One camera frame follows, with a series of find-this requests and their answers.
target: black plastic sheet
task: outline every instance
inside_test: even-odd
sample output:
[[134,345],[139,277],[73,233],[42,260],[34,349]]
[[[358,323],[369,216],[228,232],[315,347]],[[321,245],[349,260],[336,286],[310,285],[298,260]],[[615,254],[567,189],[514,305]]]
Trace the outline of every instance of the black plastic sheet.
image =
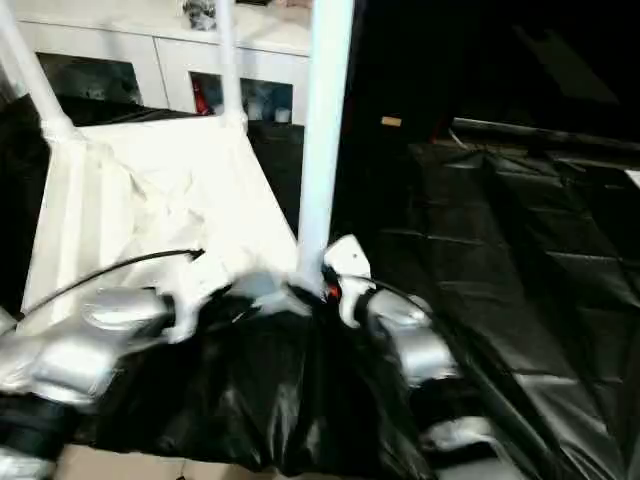
[[432,478],[389,345],[308,294],[254,307],[237,289],[194,338],[132,358],[78,441],[287,476]]
[[374,276],[437,309],[530,478],[639,478],[637,187],[613,169],[437,146],[413,158],[393,222],[360,236]]

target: white metal frame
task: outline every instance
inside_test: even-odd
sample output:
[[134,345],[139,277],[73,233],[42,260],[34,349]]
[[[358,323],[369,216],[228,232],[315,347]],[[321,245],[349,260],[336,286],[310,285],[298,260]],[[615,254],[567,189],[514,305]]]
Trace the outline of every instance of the white metal frame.
[[73,125],[58,104],[35,53],[27,45],[5,0],[0,0],[0,35],[13,55],[40,114],[45,136],[73,136]]
[[220,57],[222,59],[222,93],[224,96],[224,116],[228,121],[247,123],[242,109],[242,93],[238,63],[236,62],[236,37],[233,26],[233,5],[235,2],[216,0],[217,27],[220,35]]
[[322,288],[320,270],[329,241],[353,10],[354,0],[313,5],[297,273],[315,291]]

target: beige floor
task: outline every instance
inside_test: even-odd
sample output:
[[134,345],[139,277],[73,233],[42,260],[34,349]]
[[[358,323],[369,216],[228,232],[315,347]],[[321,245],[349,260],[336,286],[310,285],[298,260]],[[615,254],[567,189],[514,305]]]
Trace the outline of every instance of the beige floor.
[[[85,447],[69,447],[62,458],[56,480],[282,480],[275,474],[254,474],[244,468],[218,463],[199,463],[140,454],[116,454]],[[337,480],[305,475],[304,480]]]
[[[199,463],[140,454],[120,455],[69,447],[60,462],[56,480],[285,480],[275,474],[255,474],[244,468],[219,463]],[[522,480],[508,465],[497,460],[477,462],[439,472],[441,480]],[[306,474],[299,480],[339,480]]]

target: black cable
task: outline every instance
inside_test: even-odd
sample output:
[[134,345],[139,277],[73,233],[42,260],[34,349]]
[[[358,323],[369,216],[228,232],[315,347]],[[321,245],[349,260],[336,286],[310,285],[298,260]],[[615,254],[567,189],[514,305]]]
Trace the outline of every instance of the black cable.
[[50,295],[47,295],[42,300],[40,300],[38,303],[36,303],[33,307],[29,308],[26,312],[22,312],[22,318],[24,318],[24,317],[26,317],[28,315],[31,315],[33,312],[35,312],[37,310],[40,310],[42,307],[44,307],[44,306],[48,305],[49,303],[53,302],[58,297],[61,297],[62,295],[66,294],[66,293],[69,293],[74,288],[78,288],[79,286],[84,285],[85,283],[89,283],[91,280],[95,280],[96,278],[101,277],[102,275],[106,275],[107,273],[111,273],[114,270],[119,270],[121,268],[128,267],[129,265],[133,265],[135,263],[140,263],[140,262],[145,262],[147,260],[155,260],[156,258],[163,258],[163,257],[174,257],[174,256],[177,256],[177,255],[189,255],[195,260],[200,255],[202,255],[203,253],[204,253],[203,250],[166,250],[166,251],[163,251],[163,252],[156,252],[156,253],[149,253],[147,255],[141,255],[139,257],[133,257],[133,258],[130,258],[128,260],[123,260],[122,262],[114,263],[113,265],[111,265],[109,267],[105,267],[105,268],[102,268],[100,270],[96,270],[95,272],[92,272],[89,275],[87,275],[85,277],[82,277],[79,280],[76,280],[75,282],[71,283],[70,285],[67,285],[66,287],[63,287],[61,289],[56,290],[55,292],[51,293]]

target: small figurine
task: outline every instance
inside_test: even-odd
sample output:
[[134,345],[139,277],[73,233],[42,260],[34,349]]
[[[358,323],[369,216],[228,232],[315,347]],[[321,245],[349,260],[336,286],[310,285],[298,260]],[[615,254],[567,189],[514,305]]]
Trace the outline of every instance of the small figurine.
[[215,30],[216,4],[214,0],[180,0],[182,11],[189,17],[194,30]]

